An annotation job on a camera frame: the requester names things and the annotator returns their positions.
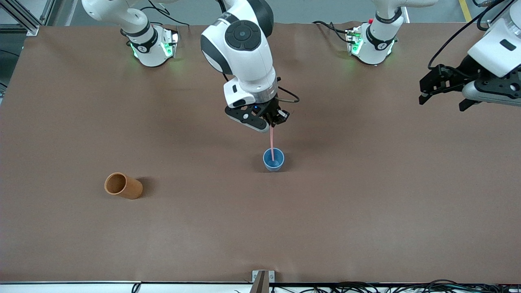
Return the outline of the orange cylindrical cup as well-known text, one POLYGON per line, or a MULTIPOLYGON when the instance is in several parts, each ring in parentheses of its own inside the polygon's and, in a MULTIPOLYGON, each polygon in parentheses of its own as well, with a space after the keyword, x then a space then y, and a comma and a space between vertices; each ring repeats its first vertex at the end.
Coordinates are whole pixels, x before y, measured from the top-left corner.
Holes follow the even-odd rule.
POLYGON ((106 178, 104 189, 110 195, 130 200, 139 198, 143 193, 143 185, 140 181, 119 172, 110 174, 106 178))

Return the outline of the brown table cover sheet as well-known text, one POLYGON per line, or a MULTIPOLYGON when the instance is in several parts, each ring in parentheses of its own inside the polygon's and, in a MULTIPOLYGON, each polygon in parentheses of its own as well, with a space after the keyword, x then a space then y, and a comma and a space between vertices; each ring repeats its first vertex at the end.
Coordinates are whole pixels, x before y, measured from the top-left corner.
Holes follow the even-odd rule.
POLYGON ((0 106, 1 281, 521 283, 521 107, 461 94, 419 105, 419 80, 460 24, 406 24, 374 67, 333 32, 269 37, 288 121, 225 115, 204 26, 147 68, 118 28, 44 27, 0 106), (134 200, 106 178, 143 185, 134 200))

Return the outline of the blue cup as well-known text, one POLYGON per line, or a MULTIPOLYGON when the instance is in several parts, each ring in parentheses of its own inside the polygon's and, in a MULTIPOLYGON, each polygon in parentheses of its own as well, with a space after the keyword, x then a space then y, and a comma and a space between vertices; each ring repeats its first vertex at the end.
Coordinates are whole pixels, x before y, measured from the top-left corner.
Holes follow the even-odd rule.
POLYGON ((263 154, 263 163, 268 171, 279 171, 285 162, 285 155, 279 148, 267 149, 263 154))

